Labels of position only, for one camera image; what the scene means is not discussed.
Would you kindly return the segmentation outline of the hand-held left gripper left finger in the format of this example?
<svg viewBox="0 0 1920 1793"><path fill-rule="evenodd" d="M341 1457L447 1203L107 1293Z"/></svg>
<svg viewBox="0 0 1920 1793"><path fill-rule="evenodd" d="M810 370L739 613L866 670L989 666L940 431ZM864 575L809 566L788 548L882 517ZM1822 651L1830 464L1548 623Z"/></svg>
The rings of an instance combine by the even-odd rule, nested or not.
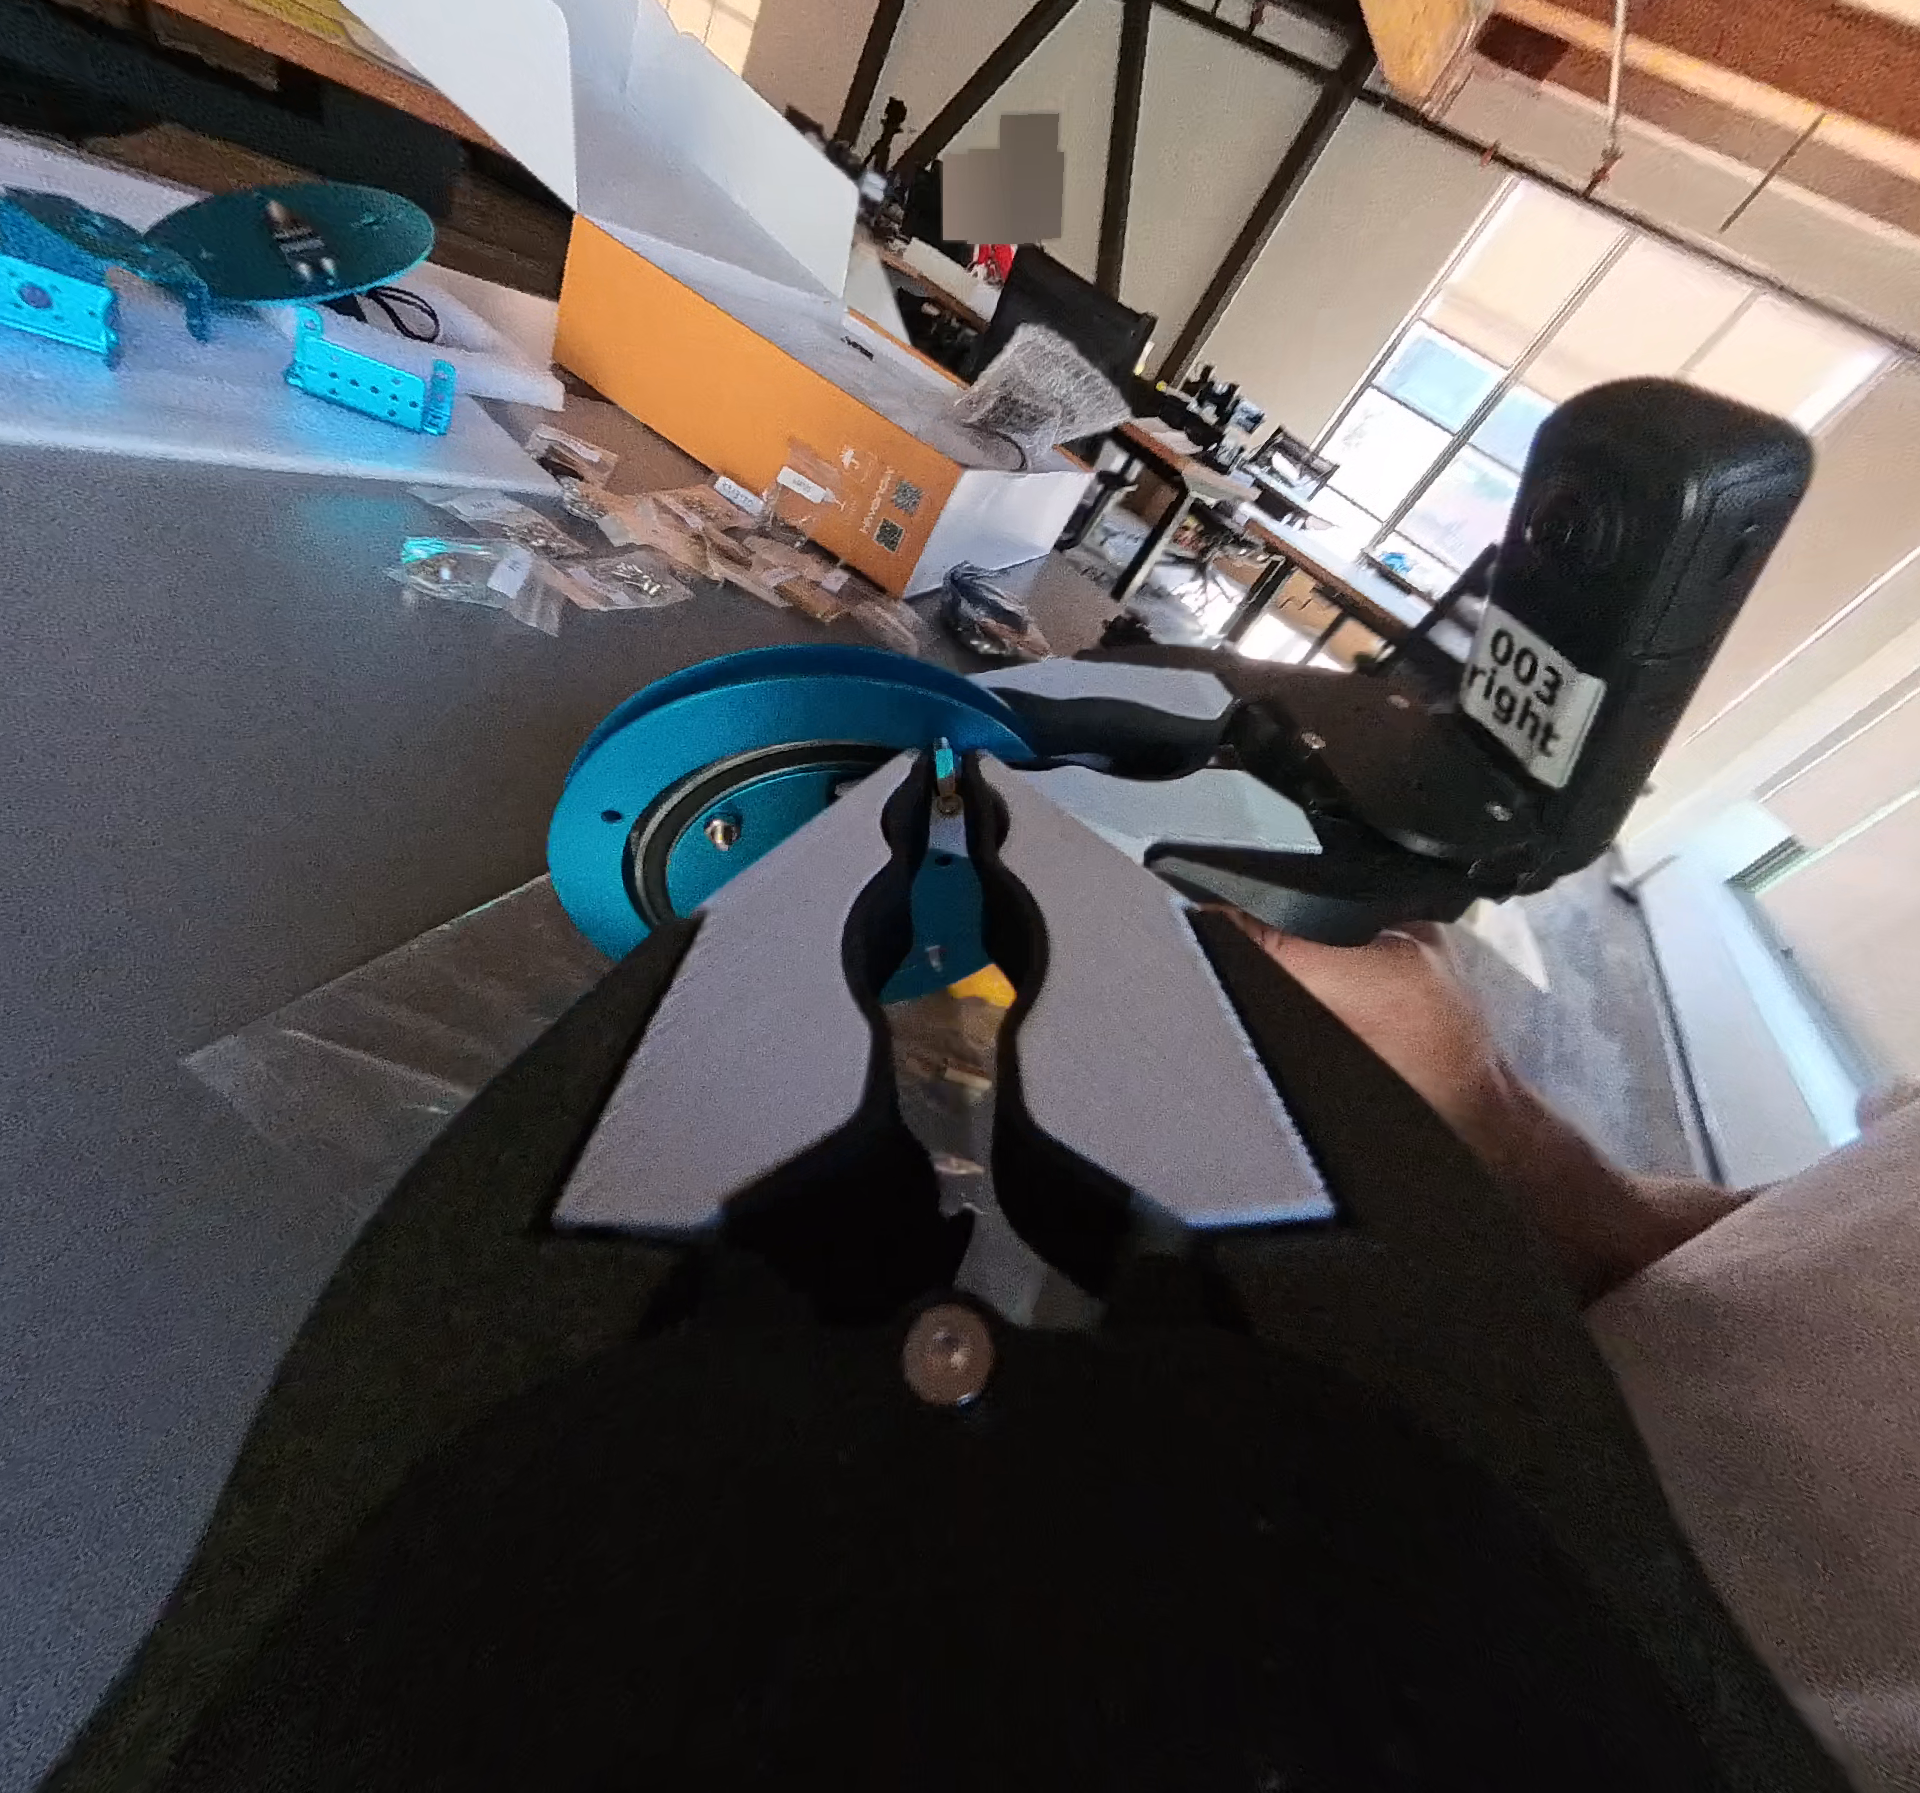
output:
<svg viewBox="0 0 1920 1793"><path fill-rule="evenodd" d="M831 1318L953 1282L965 1217L902 1117L882 1006L936 794L935 755L899 755L704 903L556 1230L753 1252Z"/></svg>

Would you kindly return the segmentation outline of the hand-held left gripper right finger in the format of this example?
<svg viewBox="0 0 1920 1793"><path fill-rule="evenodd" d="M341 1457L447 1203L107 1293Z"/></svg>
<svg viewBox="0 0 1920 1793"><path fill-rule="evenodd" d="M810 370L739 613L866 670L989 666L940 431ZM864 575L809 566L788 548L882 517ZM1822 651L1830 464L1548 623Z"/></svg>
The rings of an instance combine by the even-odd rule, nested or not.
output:
<svg viewBox="0 0 1920 1793"><path fill-rule="evenodd" d="M1181 896L1049 797L972 757L972 871L998 1036L996 1203L1084 1295L1141 1259L1331 1230L1338 1206Z"/></svg>

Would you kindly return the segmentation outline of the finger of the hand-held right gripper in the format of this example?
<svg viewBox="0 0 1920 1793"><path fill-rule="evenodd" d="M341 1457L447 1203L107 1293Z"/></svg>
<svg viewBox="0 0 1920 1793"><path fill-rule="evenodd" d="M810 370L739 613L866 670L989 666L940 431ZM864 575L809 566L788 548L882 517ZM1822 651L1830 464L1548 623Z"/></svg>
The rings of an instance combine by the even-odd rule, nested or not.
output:
<svg viewBox="0 0 1920 1793"><path fill-rule="evenodd" d="M1132 779L1090 766L1033 770L1057 808L1116 847L1194 903L1279 911L1285 888L1254 869L1266 861L1319 861L1311 817L1257 775L1202 768L1175 779Z"/></svg>
<svg viewBox="0 0 1920 1793"><path fill-rule="evenodd" d="M1175 779L1222 753L1236 697L1211 673L1114 658L1043 658L971 677L1021 722L1045 766Z"/></svg>

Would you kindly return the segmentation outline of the blue round turntable base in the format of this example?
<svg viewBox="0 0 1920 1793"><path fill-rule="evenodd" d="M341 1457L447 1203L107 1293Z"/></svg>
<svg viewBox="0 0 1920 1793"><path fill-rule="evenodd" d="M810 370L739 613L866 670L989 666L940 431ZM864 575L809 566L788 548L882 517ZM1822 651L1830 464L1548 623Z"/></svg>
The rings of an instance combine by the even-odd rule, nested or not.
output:
<svg viewBox="0 0 1920 1793"><path fill-rule="evenodd" d="M720 888L899 755L1021 765L1021 722L971 679L859 647L780 647L703 662L616 708L574 760L546 837L567 916L612 961L689 940ZM915 998L990 965L966 811L931 822L912 892L916 953L881 994ZM926 968L946 945L946 970Z"/></svg>

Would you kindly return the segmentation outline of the person's right forearm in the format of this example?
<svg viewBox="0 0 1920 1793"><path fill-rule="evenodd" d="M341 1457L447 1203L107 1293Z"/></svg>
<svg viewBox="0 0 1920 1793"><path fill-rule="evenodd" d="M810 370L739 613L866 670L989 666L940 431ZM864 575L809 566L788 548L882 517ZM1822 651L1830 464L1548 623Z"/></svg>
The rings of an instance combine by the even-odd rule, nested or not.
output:
<svg viewBox="0 0 1920 1793"><path fill-rule="evenodd" d="M1613 1164L1500 1065L1438 1109L1547 1244L1581 1306L1606 1299L1758 1196Z"/></svg>

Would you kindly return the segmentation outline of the grey desk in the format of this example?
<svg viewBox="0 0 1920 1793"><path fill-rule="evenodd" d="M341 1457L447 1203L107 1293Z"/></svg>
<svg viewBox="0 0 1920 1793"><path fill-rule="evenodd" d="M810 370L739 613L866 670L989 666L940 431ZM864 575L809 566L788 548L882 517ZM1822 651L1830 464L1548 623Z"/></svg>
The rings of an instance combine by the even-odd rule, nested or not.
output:
<svg viewBox="0 0 1920 1793"><path fill-rule="evenodd" d="M427 514L5 458L5 1789L148 1635L365 1215L186 1056L537 877L628 695L831 636L729 585L559 634L412 604Z"/></svg>

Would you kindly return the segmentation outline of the person's right hand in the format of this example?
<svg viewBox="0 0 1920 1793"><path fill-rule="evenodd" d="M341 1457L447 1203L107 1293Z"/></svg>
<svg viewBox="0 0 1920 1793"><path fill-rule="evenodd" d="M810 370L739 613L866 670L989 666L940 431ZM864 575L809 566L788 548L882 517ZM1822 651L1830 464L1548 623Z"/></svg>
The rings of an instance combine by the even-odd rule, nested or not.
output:
<svg viewBox="0 0 1920 1793"><path fill-rule="evenodd" d="M1222 913L1381 1056L1477 1155L1499 1155L1522 1096L1440 931L1418 923L1353 946Z"/></svg>

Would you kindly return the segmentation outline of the bag of black parts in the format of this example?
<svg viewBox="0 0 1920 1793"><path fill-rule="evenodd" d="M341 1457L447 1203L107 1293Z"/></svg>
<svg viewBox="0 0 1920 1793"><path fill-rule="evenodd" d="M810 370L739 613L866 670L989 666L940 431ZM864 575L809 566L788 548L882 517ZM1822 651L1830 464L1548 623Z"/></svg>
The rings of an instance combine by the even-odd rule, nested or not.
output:
<svg viewBox="0 0 1920 1793"><path fill-rule="evenodd" d="M963 563L949 570L936 602L945 630L984 660L1030 664L1052 655L1033 610L979 565Z"/></svg>

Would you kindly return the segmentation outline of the large grid window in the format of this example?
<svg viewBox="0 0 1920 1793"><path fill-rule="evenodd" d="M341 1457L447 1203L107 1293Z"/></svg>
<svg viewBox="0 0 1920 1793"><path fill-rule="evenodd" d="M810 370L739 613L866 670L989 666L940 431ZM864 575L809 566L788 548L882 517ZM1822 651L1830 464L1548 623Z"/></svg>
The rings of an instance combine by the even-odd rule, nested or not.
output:
<svg viewBox="0 0 1920 1793"><path fill-rule="evenodd" d="M1819 704L1788 772L1860 755L1917 785L1917 345L1535 180L1509 179L1333 416L1356 543L1437 591L1500 537L1548 414L1678 380L1796 424L1816 473L1674 730L1634 828L1734 783Z"/></svg>

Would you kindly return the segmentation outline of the clear bubble bag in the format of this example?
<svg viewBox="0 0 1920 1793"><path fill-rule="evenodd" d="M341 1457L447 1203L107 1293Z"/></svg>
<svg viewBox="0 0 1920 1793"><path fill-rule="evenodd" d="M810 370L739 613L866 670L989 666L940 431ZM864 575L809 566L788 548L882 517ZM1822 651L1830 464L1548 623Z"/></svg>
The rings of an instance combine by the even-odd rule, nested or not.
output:
<svg viewBox="0 0 1920 1793"><path fill-rule="evenodd" d="M1055 451L1116 431L1132 409L1071 340L1021 324L945 414L979 462L1040 470Z"/></svg>

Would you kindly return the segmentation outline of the large clear plastic bag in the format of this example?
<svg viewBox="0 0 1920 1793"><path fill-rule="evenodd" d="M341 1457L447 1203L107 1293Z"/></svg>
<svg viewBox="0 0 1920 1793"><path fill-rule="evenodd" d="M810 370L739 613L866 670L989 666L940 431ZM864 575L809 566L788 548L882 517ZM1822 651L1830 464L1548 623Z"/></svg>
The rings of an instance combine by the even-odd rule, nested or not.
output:
<svg viewBox="0 0 1920 1793"><path fill-rule="evenodd" d="M367 1221L447 1122L608 972L539 877L183 1065ZM945 1206L974 1215L963 1290L1016 1324L1090 1327L1094 1300L1018 1241L989 1179L1005 1006L940 988L887 1012L902 1115Z"/></svg>

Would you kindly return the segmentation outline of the black office chair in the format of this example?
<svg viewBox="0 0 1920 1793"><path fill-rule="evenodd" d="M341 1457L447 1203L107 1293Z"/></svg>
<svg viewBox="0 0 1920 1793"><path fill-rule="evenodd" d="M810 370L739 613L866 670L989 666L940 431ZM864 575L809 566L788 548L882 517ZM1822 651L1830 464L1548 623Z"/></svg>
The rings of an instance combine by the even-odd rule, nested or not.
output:
<svg viewBox="0 0 1920 1793"><path fill-rule="evenodd" d="M1021 327L1043 327L1069 340L1089 365L1120 391L1129 391L1154 338L1158 317L1127 306L1071 271L1043 244L1018 244L995 315L974 336L963 378L976 380Z"/></svg>

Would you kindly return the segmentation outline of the orange and white cardboard box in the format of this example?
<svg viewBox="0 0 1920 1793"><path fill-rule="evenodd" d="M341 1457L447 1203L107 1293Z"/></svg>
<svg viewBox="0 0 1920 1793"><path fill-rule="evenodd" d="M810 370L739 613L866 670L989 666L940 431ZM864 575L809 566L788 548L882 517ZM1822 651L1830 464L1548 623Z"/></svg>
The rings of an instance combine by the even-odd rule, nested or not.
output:
<svg viewBox="0 0 1920 1793"><path fill-rule="evenodd" d="M337 0L573 210L559 362L899 597L1045 556L1089 470L846 300L859 195L659 0Z"/></svg>

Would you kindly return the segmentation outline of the pile of small screw bags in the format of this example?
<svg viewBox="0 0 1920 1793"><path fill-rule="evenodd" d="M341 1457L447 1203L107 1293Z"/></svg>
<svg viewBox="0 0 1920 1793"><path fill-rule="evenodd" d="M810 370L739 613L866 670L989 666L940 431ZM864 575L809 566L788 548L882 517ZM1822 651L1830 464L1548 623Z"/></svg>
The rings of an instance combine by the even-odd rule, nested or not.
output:
<svg viewBox="0 0 1920 1793"><path fill-rule="evenodd" d="M769 512L744 485L710 477L621 491L616 454L552 422L524 449L556 485L556 509L497 489L416 489L451 533L402 541L389 577L409 599L559 634L573 614L653 618L729 588L841 643L920 657L932 640L906 602L815 546L805 517Z"/></svg>

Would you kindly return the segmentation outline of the white foam sheet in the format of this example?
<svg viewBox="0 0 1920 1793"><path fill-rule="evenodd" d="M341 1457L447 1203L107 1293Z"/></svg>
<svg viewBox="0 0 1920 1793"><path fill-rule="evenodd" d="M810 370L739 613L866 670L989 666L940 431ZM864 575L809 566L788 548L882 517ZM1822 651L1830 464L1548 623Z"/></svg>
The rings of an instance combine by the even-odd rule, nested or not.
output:
<svg viewBox="0 0 1920 1793"><path fill-rule="evenodd" d="M180 306L114 274L121 356L103 359L7 329L5 458L88 451L391 485L498 489L548 498L545 473L466 391L444 437L399 431L284 382L293 330L282 310L218 315L194 340Z"/></svg>

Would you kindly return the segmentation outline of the blue oval metal plate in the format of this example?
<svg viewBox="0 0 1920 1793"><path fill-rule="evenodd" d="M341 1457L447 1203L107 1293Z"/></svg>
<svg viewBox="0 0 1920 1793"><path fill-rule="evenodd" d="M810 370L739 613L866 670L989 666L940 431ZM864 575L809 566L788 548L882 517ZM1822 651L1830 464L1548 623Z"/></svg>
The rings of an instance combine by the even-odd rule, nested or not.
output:
<svg viewBox="0 0 1920 1793"><path fill-rule="evenodd" d="M142 236L184 261L220 302L286 305L397 284L430 257L436 226L407 196L312 180L203 196Z"/></svg>

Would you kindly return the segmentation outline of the wide blue perforated bracket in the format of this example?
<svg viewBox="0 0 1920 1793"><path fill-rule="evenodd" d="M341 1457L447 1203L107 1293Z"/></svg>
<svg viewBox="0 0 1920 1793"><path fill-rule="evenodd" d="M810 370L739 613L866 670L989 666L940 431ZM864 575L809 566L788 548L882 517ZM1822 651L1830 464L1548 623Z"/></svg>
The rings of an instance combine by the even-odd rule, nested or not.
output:
<svg viewBox="0 0 1920 1793"><path fill-rule="evenodd" d="M397 367L341 340L328 340L322 313L293 309L289 388L421 437L447 437L459 402L459 368L433 359L427 374Z"/></svg>

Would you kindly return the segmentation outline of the small blue angle bracket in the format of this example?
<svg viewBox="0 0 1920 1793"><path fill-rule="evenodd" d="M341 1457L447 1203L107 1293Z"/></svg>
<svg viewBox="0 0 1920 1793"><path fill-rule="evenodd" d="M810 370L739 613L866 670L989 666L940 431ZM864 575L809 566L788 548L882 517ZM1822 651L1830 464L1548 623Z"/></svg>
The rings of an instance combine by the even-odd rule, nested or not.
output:
<svg viewBox="0 0 1920 1793"><path fill-rule="evenodd" d="M2 327L121 365L121 298L97 278L2 254Z"/></svg>

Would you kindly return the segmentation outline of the teal multi-hole metal bracket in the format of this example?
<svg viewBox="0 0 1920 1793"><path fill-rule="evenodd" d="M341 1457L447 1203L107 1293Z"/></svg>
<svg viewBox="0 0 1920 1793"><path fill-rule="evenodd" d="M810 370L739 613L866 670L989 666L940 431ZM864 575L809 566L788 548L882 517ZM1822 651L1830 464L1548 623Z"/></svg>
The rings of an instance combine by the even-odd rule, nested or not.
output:
<svg viewBox="0 0 1920 1793"><path fill-rule="evenodd" d="M170 295L194 340L214 333L214 300L206 278L174 248L71 196L5 188L2 254L112 284L110 273L133 274Z"/></svg>

